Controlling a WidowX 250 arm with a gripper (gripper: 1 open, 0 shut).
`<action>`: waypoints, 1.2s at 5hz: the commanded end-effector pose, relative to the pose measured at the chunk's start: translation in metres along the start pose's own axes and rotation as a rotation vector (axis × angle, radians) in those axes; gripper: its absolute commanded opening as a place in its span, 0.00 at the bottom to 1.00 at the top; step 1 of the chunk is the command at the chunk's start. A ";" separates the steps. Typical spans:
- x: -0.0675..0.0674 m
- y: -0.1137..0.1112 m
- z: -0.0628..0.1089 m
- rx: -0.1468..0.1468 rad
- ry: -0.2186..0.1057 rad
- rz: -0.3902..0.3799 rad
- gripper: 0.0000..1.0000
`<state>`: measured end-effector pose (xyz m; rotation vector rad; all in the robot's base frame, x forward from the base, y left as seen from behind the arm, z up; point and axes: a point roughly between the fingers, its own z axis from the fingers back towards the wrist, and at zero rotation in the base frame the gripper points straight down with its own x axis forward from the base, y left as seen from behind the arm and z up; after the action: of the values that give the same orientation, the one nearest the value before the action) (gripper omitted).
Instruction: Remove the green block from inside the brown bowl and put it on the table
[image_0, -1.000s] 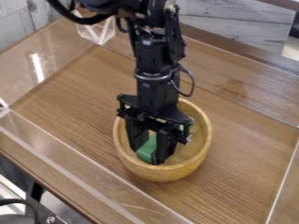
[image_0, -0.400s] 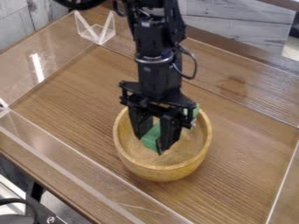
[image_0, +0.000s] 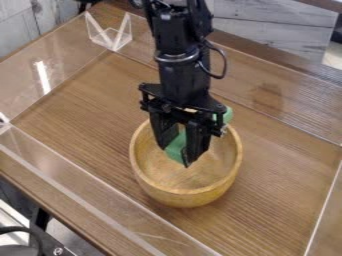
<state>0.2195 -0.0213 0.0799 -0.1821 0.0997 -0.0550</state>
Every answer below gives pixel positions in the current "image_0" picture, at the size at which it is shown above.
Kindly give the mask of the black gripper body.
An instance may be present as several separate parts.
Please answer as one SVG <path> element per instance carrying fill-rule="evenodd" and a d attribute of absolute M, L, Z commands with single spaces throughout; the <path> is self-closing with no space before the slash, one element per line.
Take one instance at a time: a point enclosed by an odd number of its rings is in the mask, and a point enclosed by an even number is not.
<path fill-rule="evenodd" d="M 211 136 L 223 134 L 223 114 L 227 108 L 210 95 L 211 78 L 222 79 L 225 74 L 211 73 L 209 56 L 195 59 L 159 56 L 158 63 L 161 83 L 142 83 L 142 109 L 170 114 L 179 124 L 191 120 L 209 119 L 213 122 Z"/>

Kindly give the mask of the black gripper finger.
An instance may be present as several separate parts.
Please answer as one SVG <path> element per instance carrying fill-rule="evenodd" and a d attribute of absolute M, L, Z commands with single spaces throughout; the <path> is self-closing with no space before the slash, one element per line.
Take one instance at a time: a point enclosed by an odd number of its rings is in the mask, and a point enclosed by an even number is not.
<path fill-rule="evenodd" d="M 209 150 L 211 142 L 213 122 L 209 119 L 202 121 L 191 120 L 186 124 L 186 146 L 182 149 L 182 159 L 186 167 L 199 159 Z"/>
<path fill-rule="evenodd" d="M 150 123 L 158 146 L 166 149 L 179 135 L 177 119 L 170 114 L 154 112 L 150 114 Z"/>

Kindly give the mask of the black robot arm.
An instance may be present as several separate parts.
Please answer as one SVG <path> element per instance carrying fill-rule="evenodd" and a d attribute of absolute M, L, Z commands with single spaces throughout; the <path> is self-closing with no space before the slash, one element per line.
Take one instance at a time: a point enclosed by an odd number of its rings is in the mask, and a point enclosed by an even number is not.
<path fill-rule="evenodd" d="M 225 77 L 211 72 L 213 14 L 205 0 L 142 0 L 141 8 L 155 39 L 161 79 L 139 85 L 141 108 L 150 114 L 158 146 L 189 166 L 209 150 L 211 138 L 223 135 L 231 113 L 210 95 L 211 80 Z"/>

